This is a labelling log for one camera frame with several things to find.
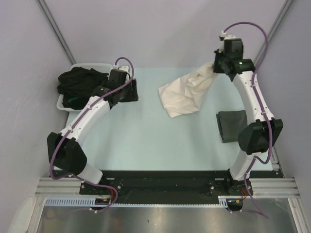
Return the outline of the white plastic basket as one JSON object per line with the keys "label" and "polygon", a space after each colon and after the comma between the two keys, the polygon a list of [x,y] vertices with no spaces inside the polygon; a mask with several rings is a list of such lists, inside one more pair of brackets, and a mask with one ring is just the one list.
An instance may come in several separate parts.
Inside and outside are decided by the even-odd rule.
{"label": "white plastic basket", "polygon": [[[86,69],[95,69],[96,71],[98,72],[102,72],[102,73],[110,73],[111,69],[112,69],[112,65],[111,64],[105,64],[105,63],[77,63],[77,64],[74,64],[71,66],[71,68],[69,69],[69,71],[71,69],[73,69],[74,67],[82,67],[82,68],[86,68]],[[80,110],[74,110],[74,109],[71,109],[71,108],[65,108],[63,107],[63,95],[59,94],[59,98],[57,100],[57,104],[56,104],[56,107],[57,109],[59,110],[62,110],[62,111],[67,111],[67,112],[77,112],[77,111],[80,111]]]}

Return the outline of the white floral t-shirt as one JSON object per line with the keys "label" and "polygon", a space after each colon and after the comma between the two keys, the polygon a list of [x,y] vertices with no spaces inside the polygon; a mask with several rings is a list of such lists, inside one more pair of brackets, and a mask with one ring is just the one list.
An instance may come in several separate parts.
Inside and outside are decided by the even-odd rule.
{"label": "white floral t-shirt", "polygon": [[163,108],[170,118],[200,111],[207,92],[216,79],[213,63],[206,63],[196,70],[158,88]]}

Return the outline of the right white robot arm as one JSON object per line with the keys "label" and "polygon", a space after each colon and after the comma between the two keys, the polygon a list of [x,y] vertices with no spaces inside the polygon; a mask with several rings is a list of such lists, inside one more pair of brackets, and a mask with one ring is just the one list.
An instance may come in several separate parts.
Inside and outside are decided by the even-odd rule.
{"label": "right white robot arm", "polygon": [[247,126],[238,135],[239,155],[229,169],[229,180],[224,189],[230,195],[237,194],[241,182],[248,179],[256,161],[270,162],[272,148],[283,128],[269,110],[258,85],[256,69],[251,59],[243,58],[243,42],[235,36],[220,37],[222,45],[215,50],[214,73],[227,75],[236,87],[246,112]]}

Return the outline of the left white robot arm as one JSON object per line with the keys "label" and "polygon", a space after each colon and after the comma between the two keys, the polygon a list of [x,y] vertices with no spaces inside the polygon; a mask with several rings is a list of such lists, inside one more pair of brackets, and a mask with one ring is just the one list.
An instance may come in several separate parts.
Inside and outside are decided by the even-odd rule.
{"label": "left white robot arm", "polygon": [[50,170],[56,167],[90,182],[97,194],[107,190],[103,173],[91,165],[82,145],[95,124],[120,102],[138,101],[137,81],[129,74],[129,66],[114,67],[104,84],[96,87],[78,116],[59,133],[47,138]]}

